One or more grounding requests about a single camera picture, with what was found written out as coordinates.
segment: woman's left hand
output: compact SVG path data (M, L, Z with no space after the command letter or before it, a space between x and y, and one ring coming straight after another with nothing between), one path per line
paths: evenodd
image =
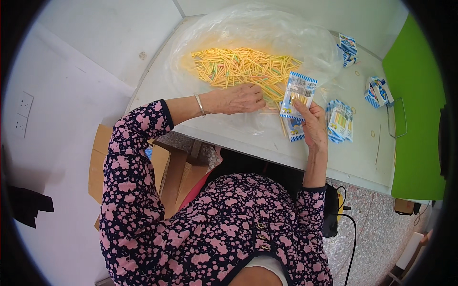
M199 95L206 114L253 112L266 106L260 86L252 83L217 89Z

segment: floral blouse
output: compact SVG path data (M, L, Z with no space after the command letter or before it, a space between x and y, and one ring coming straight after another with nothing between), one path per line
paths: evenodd
M222 176L164 220L147 140L173 129L164 100L123 116L104 162L100 245L117 285L228 285L256 256L289 285L332 285L322 247L323 188L285 189L252 173Z

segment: terrazzo floor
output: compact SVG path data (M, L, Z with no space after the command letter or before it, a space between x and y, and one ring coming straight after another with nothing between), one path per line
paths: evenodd
M190 152L194 140L175 132L159 138L159 141ZM219 164L219 158L212 145L203 143L198 157L207 161L209 170ZM401 216L394 212L394 198L385 194L368 191L339 181L327 179L334 186L347 190L345 206L351 210L343 213L353 217L357 227L356 249L349 275L349 286L372 286L383 281L389 270L396 264L413 232L423 232L431 212L429 207L414 226L417 216ZM426 208L422 205L420 213ZM335 286L343 286L351 258L354 226L347 217L338 222L338 234L324 238L324 249Z

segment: black cable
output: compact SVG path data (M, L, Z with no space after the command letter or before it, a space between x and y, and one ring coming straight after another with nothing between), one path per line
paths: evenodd
M346 217L348 217L349 219L351 219L351 221L353 222L353 226L354 226L353 252L351 253L350 265L348 266L348 271L347 271L347 278L345 278L345 286L347 286L348 276L350 275L350 268L351 268L351 264L353 262L353 257L354 257L354 250L356 248L356 222L354 221L354 219L351 216L346 215L346 214L337 214L337 216L346 216Z
M343 188L343 190L345 191L345 196L343 197L342 205L341 205L337 210L340 210L340 208L345 204L345 200L347 199L347 190L345 189L344 186L340 186L340 187L338 187L336 190L338 191L340 188Z
M414 226L416 226L420 222L421 215L425 213L425 211L428 209L428 206L431 201L428 202L426 205L426 208L420 213L420 215L414 220Z

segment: silver bangle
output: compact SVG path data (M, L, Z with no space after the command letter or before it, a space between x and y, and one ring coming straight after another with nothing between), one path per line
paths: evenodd
M203 111L202 102L200 101L200 97L199 97L199 95L197 94L197 92L194 93L194 96L196 97L197 103L199 104L199 107L201 108L202 117L205 117L205 112Z

